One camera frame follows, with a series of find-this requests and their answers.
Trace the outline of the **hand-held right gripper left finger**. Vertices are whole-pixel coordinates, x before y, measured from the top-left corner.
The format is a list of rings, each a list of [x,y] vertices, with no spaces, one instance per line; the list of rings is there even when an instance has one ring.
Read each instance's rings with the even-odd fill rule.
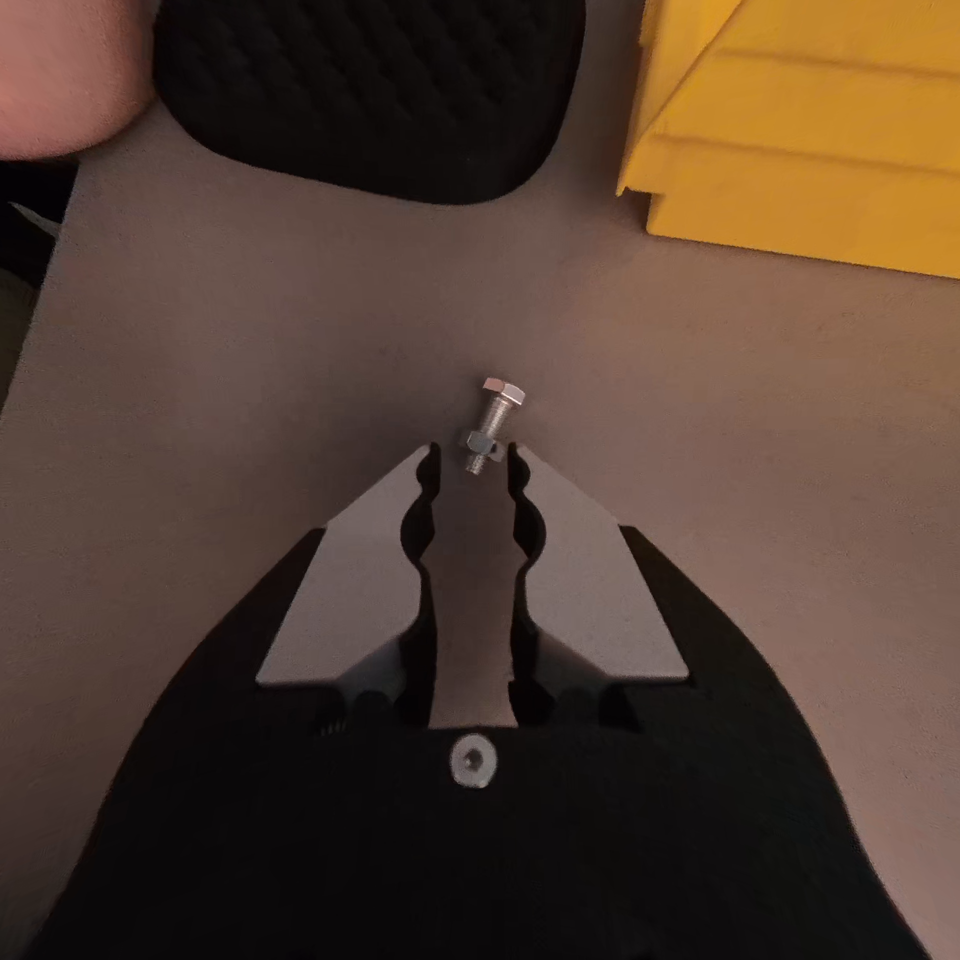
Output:
[[[400,722],[425,727],[438,629],[427,548],[442,454],[427,443],[335,515],[259,668],[264,689],[321,688],[345,706],[386,697]]]

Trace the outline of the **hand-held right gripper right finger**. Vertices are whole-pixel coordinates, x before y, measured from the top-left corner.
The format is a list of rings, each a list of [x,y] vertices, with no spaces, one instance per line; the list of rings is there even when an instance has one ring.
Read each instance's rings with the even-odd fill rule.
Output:
[[[510,623],[510,708],[518,726],[550,722],[563,700],[623,724],[625,691],[690,679],[617,518],[533,450],[513,443],[512,535],[524,559]]]

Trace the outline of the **steel hex bolt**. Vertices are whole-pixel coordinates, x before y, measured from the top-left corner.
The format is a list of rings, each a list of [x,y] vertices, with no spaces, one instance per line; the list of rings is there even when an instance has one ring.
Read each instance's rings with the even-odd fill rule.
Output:
[[[470,430],[480,431],[496,438],[503,448],[505,456],[504,429],[512,414],[522,407],[526,399],[526,393],[519,386],[497,377],[487,377],[483,383],[483,390],[488,394],[486,406],[479,424]],[[465,451],[464,469],[472,476],[481,475],[488,463],[497,463],[493,460],[471,456],[468,450]]]

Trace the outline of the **yellow plastic bin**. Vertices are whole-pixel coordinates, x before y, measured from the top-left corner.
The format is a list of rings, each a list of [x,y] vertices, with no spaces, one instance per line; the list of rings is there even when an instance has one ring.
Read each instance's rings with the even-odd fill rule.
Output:
[[[645,2],[646,231],[957,280],[957,1]]]

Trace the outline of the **person's left forearm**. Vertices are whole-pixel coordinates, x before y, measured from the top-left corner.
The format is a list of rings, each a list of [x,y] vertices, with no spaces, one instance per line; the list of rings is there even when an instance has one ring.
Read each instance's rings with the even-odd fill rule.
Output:
[[[1,158],[48,160],[103,143],[154,100],[159,2],[3,1]]]

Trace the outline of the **black quilted pad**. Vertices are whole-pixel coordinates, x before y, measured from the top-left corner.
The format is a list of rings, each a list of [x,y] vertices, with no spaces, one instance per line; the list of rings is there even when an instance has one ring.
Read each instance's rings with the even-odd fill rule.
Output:
[[[585,31],[583,1],[164,1],[152,78],[219,156],[469,206],[546,161]]]

